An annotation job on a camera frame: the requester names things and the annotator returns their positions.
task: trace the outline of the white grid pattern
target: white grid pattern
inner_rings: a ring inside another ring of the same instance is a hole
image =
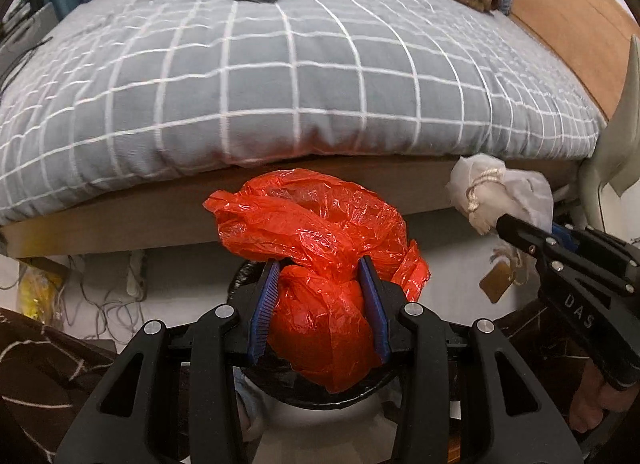
[[[94,0],[53,35],[0,104],[0,224],[312,153],[584,158],[602,119],[551,52],[452,0]]]

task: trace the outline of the bed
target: bed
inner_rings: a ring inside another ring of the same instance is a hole
[[[92,0],[2,94],[6,251],[211,241],[210,192],[291,167],[416,213],[449,206],[456,157],[482,151],[599,199],[598,167],[638,149],[637,79],[604,128],[535,31],[453,0]]]

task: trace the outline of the red plastic bag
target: red plastic bag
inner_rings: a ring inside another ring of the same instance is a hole
[[[380,364],[355,280],[336,285],[305,267],[280,273],[269,344],[291,367],[329,392],[341,392]]]
[[[406,225],[393,206],[353,182],[308,169],[267,173],[245,183],[243,195],[293,201],[338,225],[356,243],[358,259],[371,257],[378,275],[387,281],[406,252]]]
[[[290,257],[278,283],[269,343],[307,379],[330,392],[353,386],[380,364],[355,279],[371,257],[382,279],[417,301],[430,277],[398,211],[375,193],[336,177],[295,169],[255,177],[238,193],[204,203],[223,245],[248,259]]]
[[[398,284],[404,290],[404,295],[409,301],[418,301],[422,287],[429,281],[431,272],[429,266],[420,256],[420,249],[415,240],[411,241],[409,250],[391,282]]]

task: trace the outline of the human hand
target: human hand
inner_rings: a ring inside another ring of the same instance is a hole
[[[569,426],[584,433],[602,422],[604,411],[626,412],[636,400],[640,383],[624,392],[607,384],[598,367],[589,360],[582,373],[582,381],[569,408]]]

